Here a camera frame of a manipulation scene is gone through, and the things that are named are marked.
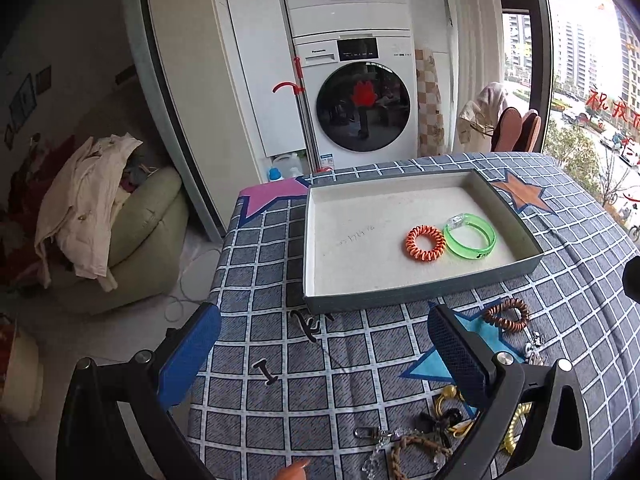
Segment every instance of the stacked washer dryer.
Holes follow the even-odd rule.
[[[414,158],[417,90],[406,0],[286,0],[321,165]]]

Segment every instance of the cardboard box tray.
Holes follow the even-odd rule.
[[[434,262],[407,255],[420,224],[443,229],[461,213],[494,226],[494,250],[478,260],[451,251]],[[483,247],[463,226],[456,238]],[[420,237],[421,248],[431,248]],[[426,300],[509,280],[535,270],[543,251],[517,213],[476,170],[384,176],[311,186],[305,218],[303,292],[312,314]]]

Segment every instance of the cable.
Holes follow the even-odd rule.
[[[162,294],[163,297],[165,298],[171,298],[172,300],[174,300],[175,302],[177,302],[178,304],[180,304],[180,316],[177,319],[169,319],[169,317],[167,316],[167,307],[169,307],[169,305],[171,305],[171,303],[169,303],[168,305],[165,306],[164,308],[164,320],[166,320],[169,323],[175,323],[178,320],[182,319],[182,316],[184,316],[184,303],[193,303],[193,304],[201,304],[204,301],[207,301],[209,298],[205,298],[204,300],[193,300],[191,298],[189,298],[185,293],[184,293],[184,288],[182,286],[182,278],[184,277],[184,273],[187,272],[187,270],[189,270],[191,268],[191,266],[197,261],[199,260],[202,256],[204,256],[205,254],[209,254],[210,252],[217,252],[218,254],[222,254],[222,251],[220,249],[209,249],[205,252],[203,252],[202,254],[199,254],[198,256],[196,256],[193,260],[191,260],[186,267],[184,267],[183,270],[180,271],[180,275],[178,276],[178,288],[180,288],[180,293],[182,294],[182,298],[178,298],[177,296],[174,296],[172,294]]]

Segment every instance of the parked car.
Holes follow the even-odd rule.
[[[631,166],[632,168],[636,168],[636,171],[640,173],[640,153],[639,153],[638,145],[636,143],[629,142],[623,149],[620,151],[620,160]]]
[[[564,112],[562,112],[562,120],[565,123],[575,124],[575,120],[577,119],[577,117],[578,117],[578,114],[576,114],[572,110],[565,110]]]
[[[607,131],[604,131],[600,134],[600,143],[610,150],[619,150],[620,148],[622,148],[622,141],[624,139],[625,136],[618,130],[613,132],[613,134]]]

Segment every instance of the green bracelet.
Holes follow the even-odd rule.
[[[451,231],[453,229],[457,229],[460,226],[469,225],[476,230],[480,231],[486,241],[488,243],[487,247],[483,249],[476,249],[475,247],[467,247],[457,241]],[[447,224],[444,227],[444,239],[447,242],[447,247],[458,256],[462,256],[468,260],[475,260],[477,258],[482,258],[483,256],[487,256],[491,251],[494,250],[495,247],[495,231],[494,228],[491,227],[491,224],[486,220],[481,219],[479,216],[471,215],[469,213],[463,213],[460,215],[456,215],[449,220],[447,220]]]

